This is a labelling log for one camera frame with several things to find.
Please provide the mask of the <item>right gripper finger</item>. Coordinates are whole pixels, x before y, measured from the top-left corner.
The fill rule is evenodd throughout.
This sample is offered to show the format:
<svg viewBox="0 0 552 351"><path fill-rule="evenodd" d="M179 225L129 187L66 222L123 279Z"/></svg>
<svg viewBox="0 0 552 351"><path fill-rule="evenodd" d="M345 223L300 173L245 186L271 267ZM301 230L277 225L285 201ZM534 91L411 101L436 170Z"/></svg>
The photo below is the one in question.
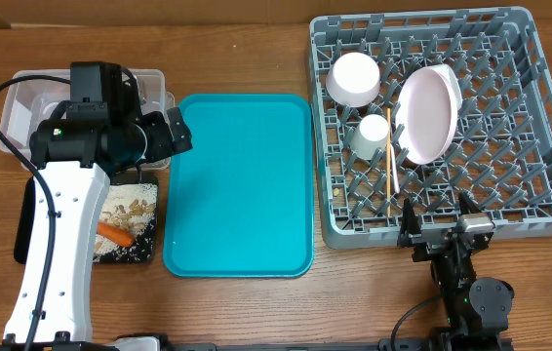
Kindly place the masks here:
<svg viewBox="0 0 552 351"><path fill-rule="evenodd" d="M417 215L414 212L414 206L410 198L404 200L402 208L402 222L400 226L401 235L419 235L421 233L420 224Z"/></svg>
<svg viewBox="0 0 552 351"><path fill-rule="evenodd" d="M461 215L473 215L480 212L478 204L471 198L467 191L459 192L458 204Z"/></svg>

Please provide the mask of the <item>small white round cup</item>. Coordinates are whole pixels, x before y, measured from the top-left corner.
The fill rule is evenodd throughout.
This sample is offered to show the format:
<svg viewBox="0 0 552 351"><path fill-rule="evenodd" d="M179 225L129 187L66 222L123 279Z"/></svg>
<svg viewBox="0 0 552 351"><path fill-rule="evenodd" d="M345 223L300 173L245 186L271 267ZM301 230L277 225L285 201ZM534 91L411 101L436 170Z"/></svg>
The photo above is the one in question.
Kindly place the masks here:
<svg viewBox="0 0 552 351"><path fill-rule="evenodd" d="M356 127L349 146L358 158L372 160L378 149L386 149L388 135L387 120L381 115L370 114L365 116Z"/></svg>

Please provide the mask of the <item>large white plate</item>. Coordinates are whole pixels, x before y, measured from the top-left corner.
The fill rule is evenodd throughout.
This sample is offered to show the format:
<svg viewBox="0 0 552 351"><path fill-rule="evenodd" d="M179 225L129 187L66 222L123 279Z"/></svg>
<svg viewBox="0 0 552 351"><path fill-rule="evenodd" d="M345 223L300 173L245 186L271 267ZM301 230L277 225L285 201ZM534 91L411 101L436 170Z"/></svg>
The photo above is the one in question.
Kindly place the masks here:
<svg viewBox="0 0 552 351"><path fill-rule="evenodd" d="M458 112L454 81L446 64L423 67L405 81L394 120L404 127L398 144L411 163L430 164L452 143Z"/></svg>

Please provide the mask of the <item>orange carrot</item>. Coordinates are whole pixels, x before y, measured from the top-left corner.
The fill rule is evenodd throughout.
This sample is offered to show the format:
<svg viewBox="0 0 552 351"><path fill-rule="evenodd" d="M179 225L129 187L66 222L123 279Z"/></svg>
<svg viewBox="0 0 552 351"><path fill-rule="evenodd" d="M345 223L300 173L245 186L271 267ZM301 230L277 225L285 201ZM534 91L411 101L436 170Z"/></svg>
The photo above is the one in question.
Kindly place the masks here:
<svg viewBox="0 0 552 351"><path fill-rule="evenodd" d="M97 232L120 247L128 248L134 243L134 237L129 231L104 222L98 224Z"/></svg>

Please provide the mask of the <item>wooden chopstick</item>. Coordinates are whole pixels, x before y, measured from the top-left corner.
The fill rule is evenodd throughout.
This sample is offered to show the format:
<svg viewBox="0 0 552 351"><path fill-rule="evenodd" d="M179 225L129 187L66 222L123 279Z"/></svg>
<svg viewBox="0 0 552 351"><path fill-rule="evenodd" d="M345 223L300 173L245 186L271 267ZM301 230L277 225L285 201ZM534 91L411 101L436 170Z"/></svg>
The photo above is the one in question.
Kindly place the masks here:
<svg viewBox="0 0 552 351"><path fill-rule="evenodd" d="M391 108L387 107L386 109L386 122L388 127L387 139L386 139L386 216L387 219L391 217L391 198L392 198L392 189L391 189L391 177L392 177L392 168L391 168Z"/></svg>

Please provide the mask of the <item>small white bowl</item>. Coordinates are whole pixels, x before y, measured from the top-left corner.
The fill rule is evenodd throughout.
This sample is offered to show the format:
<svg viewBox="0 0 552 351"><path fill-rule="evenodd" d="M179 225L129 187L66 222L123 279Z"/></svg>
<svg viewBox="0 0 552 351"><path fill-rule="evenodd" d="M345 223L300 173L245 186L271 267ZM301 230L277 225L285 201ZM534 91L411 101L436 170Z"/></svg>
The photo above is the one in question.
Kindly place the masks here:
<svg viewBox="0 0 552 351"><path fill-rule="evenodd" d="M458 81L458 78L457 78L455 72L447 64L441 64L440 65L440 72L443 75L445 75L446 78L449 80L449 82L452 86L452 89L453 89L453 94L454 94L455 101L456 101L456 107L457 107L458 110L460 110L461 107L462 107L463 97L462 97L461 88L459 86L459 81Z"/></svg>

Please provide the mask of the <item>white bowl with food scraps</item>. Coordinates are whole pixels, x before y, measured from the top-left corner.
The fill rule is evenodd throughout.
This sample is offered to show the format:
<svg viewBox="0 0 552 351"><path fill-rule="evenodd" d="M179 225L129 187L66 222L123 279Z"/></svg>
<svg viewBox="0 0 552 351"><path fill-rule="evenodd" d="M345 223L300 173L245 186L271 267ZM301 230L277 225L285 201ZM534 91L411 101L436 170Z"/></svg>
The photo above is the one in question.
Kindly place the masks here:
<svg viewBox="0 0 552 351"><path fill-rule="evenodd" d="M338 58L326 78L326 89L336 103L362 107L379 94L380 71L375 60L362 53Z"/></svg>

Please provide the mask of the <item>white plastic fork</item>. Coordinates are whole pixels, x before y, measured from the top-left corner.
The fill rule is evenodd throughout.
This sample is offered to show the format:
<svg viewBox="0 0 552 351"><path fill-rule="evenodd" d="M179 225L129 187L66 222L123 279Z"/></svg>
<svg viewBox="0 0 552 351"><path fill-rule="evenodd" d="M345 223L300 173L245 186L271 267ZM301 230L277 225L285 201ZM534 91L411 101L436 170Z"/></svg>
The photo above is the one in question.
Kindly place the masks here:
<svg viewBox="0 0 552 351"><path fill-rule="evenodd" d="M398 177L398 171L397 171L395 151L392 144L390 145L390 156L391 156L392 182L393 182L393 189L394 189L393 191L394 191L394 194L399 194L400 193L399 177Z"/></svg>

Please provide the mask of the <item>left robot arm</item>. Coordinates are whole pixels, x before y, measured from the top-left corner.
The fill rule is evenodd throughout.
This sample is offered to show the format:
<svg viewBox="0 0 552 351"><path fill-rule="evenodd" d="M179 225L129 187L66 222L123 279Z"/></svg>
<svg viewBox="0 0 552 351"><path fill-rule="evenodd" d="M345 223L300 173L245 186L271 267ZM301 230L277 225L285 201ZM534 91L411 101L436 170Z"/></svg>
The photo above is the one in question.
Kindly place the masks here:
<svg viewBox="0 0 552 351"><path fill-rule="evenodd" d="M0 84L0 93L22 82ZM39 123L22 154L31 172L34 215L20 292L0 350L100 350L93 341L90 289L99 216L118 173L192 148L178 108L144 114L138 80L126 67L78 61L69 98Z"/></svg>

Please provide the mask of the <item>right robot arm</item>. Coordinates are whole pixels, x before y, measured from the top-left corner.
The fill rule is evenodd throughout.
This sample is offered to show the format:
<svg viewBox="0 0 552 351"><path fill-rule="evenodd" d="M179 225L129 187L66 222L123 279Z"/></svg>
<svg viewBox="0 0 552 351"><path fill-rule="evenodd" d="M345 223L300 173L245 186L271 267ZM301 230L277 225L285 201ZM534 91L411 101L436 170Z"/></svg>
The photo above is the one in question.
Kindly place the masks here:
<svg viewBox="0 0 552 351"><path fill-rule="evenodd" d="M439 293L407 311L394 326L388 346L392 350L511 350L512 341L500 334L508 329L508 315L515 296L510 284L495 278L479 278L471 257L489 247L494 233L490 217L467 192L458 196L460 216L455 227L439 234L425 234L407 199L397 240L412 248L414 262L428 261ZM422 308L441 300L448 324L434 328L425 338L399 338L399 328Z"/></svg>

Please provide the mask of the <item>grey dish rack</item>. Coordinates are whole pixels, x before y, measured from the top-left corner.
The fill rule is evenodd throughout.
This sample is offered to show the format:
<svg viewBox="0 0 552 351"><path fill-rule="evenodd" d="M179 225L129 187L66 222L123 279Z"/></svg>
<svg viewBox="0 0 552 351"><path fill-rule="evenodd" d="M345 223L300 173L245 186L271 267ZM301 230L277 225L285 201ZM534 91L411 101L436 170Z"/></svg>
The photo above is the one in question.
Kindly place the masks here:
<svg viewBox="0 0 552 351"><path fill-rule="evenodd" d="M552 77L531 13L522 7L320 16L309 25L310 97L322 234L334 249L393 247L410 202L423 230L453 227L467 194L498 239L552 236ZM367 105L332 99L326 78L344 55L370 56L379 91ZM406 81L445 64L462 95L455 134L416 165L398 115ZM361 159L351 141L369 114L393 120L396 175L384 151Z"/></svg>

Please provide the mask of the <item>spilled rice and peanuts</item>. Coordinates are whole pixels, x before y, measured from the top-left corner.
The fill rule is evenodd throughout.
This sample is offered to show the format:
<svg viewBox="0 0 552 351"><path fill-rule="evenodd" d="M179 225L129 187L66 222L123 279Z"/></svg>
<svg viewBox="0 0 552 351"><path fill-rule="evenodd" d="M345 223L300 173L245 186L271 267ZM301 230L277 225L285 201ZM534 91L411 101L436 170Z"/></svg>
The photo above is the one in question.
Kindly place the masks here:
<svg viewBox="0 0 552 351"><path fill-rule="evenodd" d="M135 183L112 185L103 203L99 223L129 231L134 243L120 247L96 235L94 263L144 263L152 259L157 225L158 185Z"/></svg>

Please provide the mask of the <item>teal plastic tray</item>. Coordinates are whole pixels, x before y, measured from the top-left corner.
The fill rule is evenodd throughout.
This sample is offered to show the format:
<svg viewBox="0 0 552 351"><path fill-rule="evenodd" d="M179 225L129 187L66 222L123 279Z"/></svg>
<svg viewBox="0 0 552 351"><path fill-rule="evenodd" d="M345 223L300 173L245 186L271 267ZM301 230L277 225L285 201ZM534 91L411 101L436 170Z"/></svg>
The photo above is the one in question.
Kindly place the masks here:
<svg viewBox="0 0 552 351"><path fill-rule="evenodd" d="M174 157L162 258L192 278L293 278L314 259L312 116L292 94L196 94Z"/></svg>

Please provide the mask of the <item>clear plastic bin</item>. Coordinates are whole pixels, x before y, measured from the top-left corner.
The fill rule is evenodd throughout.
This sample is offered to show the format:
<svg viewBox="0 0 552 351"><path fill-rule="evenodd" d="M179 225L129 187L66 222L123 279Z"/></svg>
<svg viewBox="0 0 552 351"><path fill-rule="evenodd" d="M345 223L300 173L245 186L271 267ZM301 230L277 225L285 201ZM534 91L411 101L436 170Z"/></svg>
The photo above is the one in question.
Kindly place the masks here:
<svg viewBox="0 0 552 351"><path fill-rule="evenodd" d="M133 68L131 73L138 82L141 112L146 115L158 111L169 122L167 111L175 106L175 98L166 89L164 73L145 68ZM60 102L70 99L70 88L62 82L28 80L9 86L4 92L0 131L23 156L30 158L31 135Z"/></svg>

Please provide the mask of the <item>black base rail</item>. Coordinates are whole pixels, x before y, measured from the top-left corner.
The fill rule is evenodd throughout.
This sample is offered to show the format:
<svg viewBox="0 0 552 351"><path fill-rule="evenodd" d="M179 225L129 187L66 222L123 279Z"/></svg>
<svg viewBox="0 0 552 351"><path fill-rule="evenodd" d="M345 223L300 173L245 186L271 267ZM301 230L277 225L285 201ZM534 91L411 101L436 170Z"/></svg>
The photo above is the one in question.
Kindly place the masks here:
<svg viewBox="0 0 552 351"><path fill-rule="evenodd" d="M426 338L402 338L391 345L388 338L375 343L307 343L307 344L256 344L221 346L213 343L172 344L168 336L159 334L131 334L118 336L107 346L117 350L170 350L170 351L428 351L442 350L439 344Z"/></svg>

